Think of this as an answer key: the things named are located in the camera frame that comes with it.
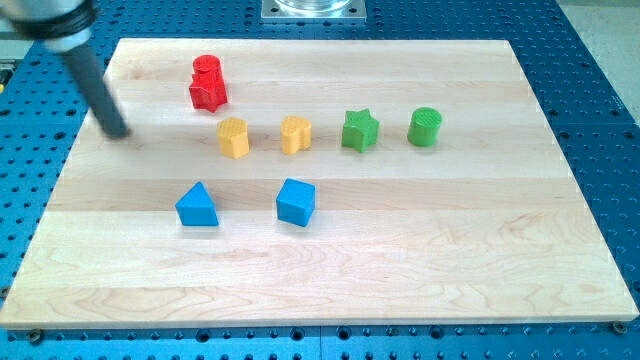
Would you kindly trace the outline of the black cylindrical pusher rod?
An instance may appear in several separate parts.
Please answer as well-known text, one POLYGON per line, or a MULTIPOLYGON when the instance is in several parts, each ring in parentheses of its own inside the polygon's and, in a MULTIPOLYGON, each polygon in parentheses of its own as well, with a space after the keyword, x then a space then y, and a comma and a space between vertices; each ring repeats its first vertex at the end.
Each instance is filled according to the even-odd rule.
POLYGON ((61 58, 102 132, 111 139, 128 136, 129 127, 103 79, 103 67, 94 50, 82 44, 63 52, 61 58))

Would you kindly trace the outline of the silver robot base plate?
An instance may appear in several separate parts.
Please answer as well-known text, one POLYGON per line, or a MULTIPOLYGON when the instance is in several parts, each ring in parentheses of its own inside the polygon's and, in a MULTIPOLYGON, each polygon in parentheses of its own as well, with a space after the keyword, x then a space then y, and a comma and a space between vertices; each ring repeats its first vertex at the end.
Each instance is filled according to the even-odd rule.
POLYGON ((261 19, 267 23, 365 21, 365 0, 262 0, 261 19))

